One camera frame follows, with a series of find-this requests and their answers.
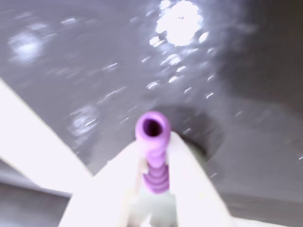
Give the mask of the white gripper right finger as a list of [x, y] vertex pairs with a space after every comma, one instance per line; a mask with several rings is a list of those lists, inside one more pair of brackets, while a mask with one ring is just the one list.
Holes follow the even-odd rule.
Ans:
[[167, 148], [169, 190], [179, 227], [232, 227], [232, 216], [189, 146], [171, 132]]

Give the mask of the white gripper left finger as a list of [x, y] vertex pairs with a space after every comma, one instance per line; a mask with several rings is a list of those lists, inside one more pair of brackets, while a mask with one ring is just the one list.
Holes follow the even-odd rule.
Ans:
[[143, 155], [136, 141], [125, 147], [72, 194], [61, 227], [125, 227], [142, 180]]

